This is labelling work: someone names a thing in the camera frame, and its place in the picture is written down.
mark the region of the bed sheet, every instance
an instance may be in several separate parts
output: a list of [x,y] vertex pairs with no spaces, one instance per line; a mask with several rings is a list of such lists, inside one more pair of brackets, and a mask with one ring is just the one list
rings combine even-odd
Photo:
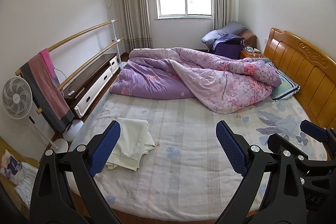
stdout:
[[[87,144],[116,117],[148,120],[157,147],[142,157],[137,171],[105,167],[94,179],[111,208],[146,218],[218,218],[242,180],[216,138],[215,127],[221,120],[250,145],[259,145],[264,151],[270,152],[268,136],[279,133],[310,159],[327,159],[323,145],[300,132],[300,122],[308,116],[294,97],[279,102],[268,98],[221,115],[196,98],[153,100],[112,94],[87,120],[71,150],[81,143]],[[251,211],[258,209],[268,177],[264,175]],[[68,180],[71,189],[79,194],[71,173]]]

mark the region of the round white base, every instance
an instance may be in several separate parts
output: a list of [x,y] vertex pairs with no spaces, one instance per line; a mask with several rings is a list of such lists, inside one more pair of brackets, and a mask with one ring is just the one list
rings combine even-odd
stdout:
[[127,64],[127,62],[121,62],[121,63],[118,64],[118,66],[120,67],[120,69],[123,69],[126,64]]
[[72,142],[77,136],[78,131],[81,129],[83,124],[84,123],[82,120],[73,120],[72,125],[69,127],[69,129],[63,132],[63,138],[65,138],[68,142]]
[[55,150],[56,154],[68,152],[68,142],[65,139],[57,139],[54,144],[58,146],[58,150],[55,150],[53,146],[51,148]]

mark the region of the drawer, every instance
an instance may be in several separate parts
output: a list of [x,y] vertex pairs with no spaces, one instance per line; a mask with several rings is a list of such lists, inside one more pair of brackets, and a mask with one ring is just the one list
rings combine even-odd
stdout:
[[99,78],[98,80],[90,87],[90,89],[85,93],[83,98],[78,102],[78,104],[74,107],[75,112],[78,117],[81,118],[88,110],[91,103],[98,96],[99,92],[103,89],[106,83],[113,76],[111,68],[109,67]]
[[110,65],[111,65],[112,74],[115,74],[117,69],[119,68],[118,62],[117,62],[117,57],[114,57],[110,60]]

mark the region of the white wall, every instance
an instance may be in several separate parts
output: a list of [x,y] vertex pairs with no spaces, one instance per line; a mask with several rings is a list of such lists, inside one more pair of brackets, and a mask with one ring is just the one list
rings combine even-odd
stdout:
[[336,60],[336,0],[239,0],[239,21],[265,47],[269,30],[276,27],[306,39]]
[[[114,18],[114,4],[107,9],[103,0],[0,0],[0,86],[44,48]],[[51,52],[55,67],[69,76],[109,45],[113,39],[111,30],[111,25],[102,27]],[[120,52],[124,52],[123,43]],[[62,82],[64,76],[56,73]],[[30,115],[45,133],[53,135],[42,115],[36,114],[35,106]],[[13,120],[1,109],[0,124],[1,137],[16,151],[40,159],[46,145],[41,143],[28,118]]]
[[201,39],[213,30],[212,19],[157,19],[156,0],[148,0],[148,9],[154,48],[207,49]]

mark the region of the comforter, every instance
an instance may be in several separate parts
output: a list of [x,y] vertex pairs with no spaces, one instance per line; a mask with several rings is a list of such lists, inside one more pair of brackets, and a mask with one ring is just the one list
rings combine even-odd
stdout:
[[110,92],[149,99],[197,97],[219,114],[267,98],[281,84],[262,60],[231,60],[187,48],[134,49]]

